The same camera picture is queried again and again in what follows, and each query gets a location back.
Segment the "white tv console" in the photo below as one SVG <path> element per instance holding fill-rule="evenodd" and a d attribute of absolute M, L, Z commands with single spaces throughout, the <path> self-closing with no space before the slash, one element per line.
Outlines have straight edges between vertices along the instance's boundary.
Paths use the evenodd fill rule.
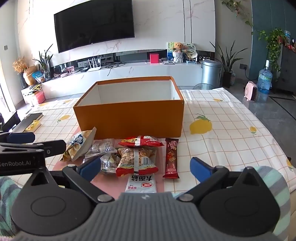
<path fill-rule="evenodd" d="M 43 83 L 42 89 L 45 99 L 51 99 L 85 93 L 97 81 L 147 76 L 172 76 L 177 86 L 195 86 L 201 83 L 202 68 L 200 64 L 132 63 L 111 69 L 111 71 L 102 67 L 97 71 L 70 74 L 64 78 Z"/>

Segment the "open box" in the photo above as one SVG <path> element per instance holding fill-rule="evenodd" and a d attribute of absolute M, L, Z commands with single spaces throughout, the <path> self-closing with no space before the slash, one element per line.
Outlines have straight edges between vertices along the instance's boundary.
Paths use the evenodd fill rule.
<path fill-rule="evenodd" d="M 138 135 L 180 137 L 184 99 L 171 76 L 96 82 L 74 105 L 82 131 L 95 139 Z"/>

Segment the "blue water jug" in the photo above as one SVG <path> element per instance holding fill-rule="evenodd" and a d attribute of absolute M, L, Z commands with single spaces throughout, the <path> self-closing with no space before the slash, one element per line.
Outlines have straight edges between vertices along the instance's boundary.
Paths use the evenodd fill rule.
<path fill-rule="evenodd" d="M 257 88 L 263 94 L 268 94 L 271 88 L 272 73 L 269 70 L 269 60 L 266 60 L 265 68 L 260 70 Z"/>

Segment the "pink mat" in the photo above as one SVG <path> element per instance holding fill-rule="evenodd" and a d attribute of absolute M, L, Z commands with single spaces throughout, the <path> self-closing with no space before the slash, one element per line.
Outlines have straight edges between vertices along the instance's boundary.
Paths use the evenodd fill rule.
<path fill-rule="evenodd" d="M 83 158 L 79 158 L 74 162 L 58 161 L 57 164 L 54 166 L 53 171 L 61 170 L 63 167 L 67 166 L 69 163 L 74 163 L 75 165 L 79 166 L 81 165 L 82 161 L 83 161 Z M 157 192 L 164 192 L 163 175 L 165 170 L 165 158 L 163 157 L 163 154 L 162 154 L 162 148 L 157 149 L 156 166 L 158 167 L 158 172 L 155 173 Z M 105 193 L 117 199 L 120 193 L 125 191 L 127 181 L 128 181 L 128 175 L 125 175 L 123 177 L 117 177 L 115 174 L 114 175 L 98 174 L 91 181 L 91 183 L 94 184 L 96 187 L 100 188 Z"/>

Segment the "checkered tablecloth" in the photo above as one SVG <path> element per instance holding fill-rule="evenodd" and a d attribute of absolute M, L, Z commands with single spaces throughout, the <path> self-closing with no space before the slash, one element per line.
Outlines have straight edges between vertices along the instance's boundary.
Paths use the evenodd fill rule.
<path fill-rule="evenodd" d="M 270 166 L 285 178 L 290 191 L 296 188 L 296 175 L 287 157 L 266 127 L 225 89 L 182 90 L 184 117 L 179 137 L 178 173 L 180 179 L 164 179 L 164 191 L 180 193 L 197 185 L 189 169 L 190 159 L 200 158 L 211 166 L 226 166 L 240 171 L 246 166 Z M 36 141 L 68 139 L 78 128 L 73 106 L 76 99 L 35 106 L 31 112 L 43 112 L 41 126 L 34 132 Z M 165 163 L 165 147 L 162 149 Z M 46 158 L 52 170 L 61 155 Z M 12 176 L 20 186 L 30 174 Z"/>

